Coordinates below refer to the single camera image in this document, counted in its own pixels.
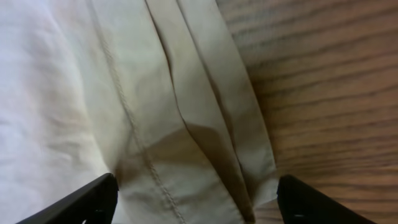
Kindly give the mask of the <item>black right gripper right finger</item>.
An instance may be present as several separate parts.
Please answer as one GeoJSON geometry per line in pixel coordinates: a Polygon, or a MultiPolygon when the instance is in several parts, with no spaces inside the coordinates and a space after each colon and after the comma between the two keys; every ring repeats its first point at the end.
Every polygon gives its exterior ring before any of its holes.
{"type": "Polygon", "coordinates": [[[279,179],[277,203],[285,224],[375,224],[292,175],[279,179]]]}

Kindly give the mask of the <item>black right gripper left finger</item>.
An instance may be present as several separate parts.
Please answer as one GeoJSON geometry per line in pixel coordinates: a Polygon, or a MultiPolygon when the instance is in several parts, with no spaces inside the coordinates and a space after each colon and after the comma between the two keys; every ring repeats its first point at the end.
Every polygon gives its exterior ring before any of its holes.
{"type": "Polygon", "coordinates": [[[118,192],[116,178],[106,173],[17,224],[111,224],[118,192]]]}

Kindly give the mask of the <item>beige khaki shorts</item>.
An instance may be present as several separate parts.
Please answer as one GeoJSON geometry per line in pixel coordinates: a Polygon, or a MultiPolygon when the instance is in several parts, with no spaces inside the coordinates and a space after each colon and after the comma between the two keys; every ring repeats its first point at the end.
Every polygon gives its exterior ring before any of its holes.
{"type": "Polygon", "coordinates": [[[102,174],[115,223],[254,223],[271,143],[214,0],[1,2],[1,222],[102,174]]]}

